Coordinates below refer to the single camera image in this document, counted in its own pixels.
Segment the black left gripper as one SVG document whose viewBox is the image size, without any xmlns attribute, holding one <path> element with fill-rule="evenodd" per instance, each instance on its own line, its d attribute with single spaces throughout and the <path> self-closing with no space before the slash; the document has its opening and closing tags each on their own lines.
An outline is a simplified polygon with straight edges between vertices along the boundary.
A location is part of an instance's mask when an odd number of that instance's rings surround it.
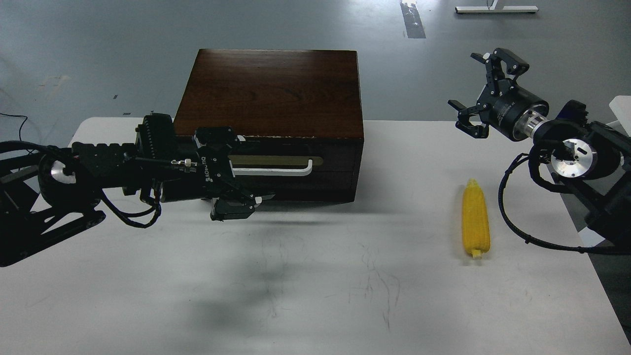
<svg viewBox="0 0 631 355">
<path fill-rule="evenodd" d="M 271 190 L 241 188 L 229 159 L 231 152 L 271 153 L 276 140 L 236 135 L 230 126 L 197 128 L 192 140 L 199 162 L 199 188 L 195 196 L 211 198 L 211 220 L 249 218 L 264 200 L 276 195 Z"/>
</svg>

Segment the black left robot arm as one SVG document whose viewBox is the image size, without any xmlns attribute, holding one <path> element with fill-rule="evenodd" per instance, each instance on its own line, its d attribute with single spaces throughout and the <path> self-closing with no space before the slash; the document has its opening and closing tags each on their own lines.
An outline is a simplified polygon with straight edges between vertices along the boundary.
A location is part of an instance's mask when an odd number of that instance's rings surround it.
<svg viewBox="0 0 631 355">
<path fill-rule="evenodd" d="M 246 219 L 273 193 L 236 180 L 229 154 L 244 143 L 230 127 L 198 128 L 196 149 L 182 151 L 172 118 L 146 115 L 134 143 L 70 148 L 23 140 L 1 143 L 1 265 L 7 267 L 98 225 L 104 203 L 124 224 L 148 228 L 162 203 L 211 202 L 214 221 Z"/>
</svg>

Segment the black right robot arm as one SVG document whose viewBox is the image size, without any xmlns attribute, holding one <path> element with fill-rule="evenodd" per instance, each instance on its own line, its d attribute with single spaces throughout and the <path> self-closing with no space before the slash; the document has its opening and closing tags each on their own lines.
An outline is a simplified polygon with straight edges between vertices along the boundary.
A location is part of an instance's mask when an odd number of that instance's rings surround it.
<svg viewBox="0 0 631 355">
<path fill-rule="evenodd" d="M 486 69 L 486 85 L 472 107 L 456 100 L 456 128 L 475 139 L 486 139 L 495 128 L 513 142 L 532 139 L 528 153 L 518 155 L 505 171 L 498 189 L 500 213 L 507 226 L 527 244 L 559 251 L 600 255 L 630 254 L 630 139 L 599 121 L 588 121 L 586 105 L 570 100 L 555 118 L 549 104 L 520 87 L 519 76 L 529 65 L 514 52 L 496 48 L 471 58 Z M 611 247 L 568 247 L 526 234 L 508 218 L 503 192 L 509 176 L 527 162 L 530 178 L 550 192 L 574 195 L 588 214 L 587 227 Z"/>
</svg>

